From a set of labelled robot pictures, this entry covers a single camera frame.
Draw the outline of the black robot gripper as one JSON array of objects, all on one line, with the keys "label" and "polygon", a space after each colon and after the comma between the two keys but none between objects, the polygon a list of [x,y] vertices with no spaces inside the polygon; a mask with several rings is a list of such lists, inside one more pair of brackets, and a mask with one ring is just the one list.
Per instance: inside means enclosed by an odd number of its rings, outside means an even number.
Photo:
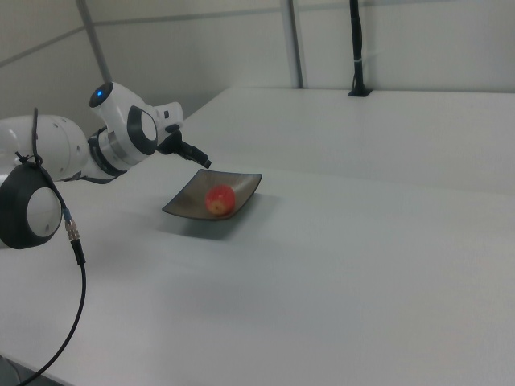
[{"label": "black robot gripper", "polygon": [[157,146],[156,150],[164,155],[177,154],[188,161],[193,161],[201,165],[203,168],[209,168],[212,165],[206,153],[183,140],[182,133],[179,129],[171,132]]}]

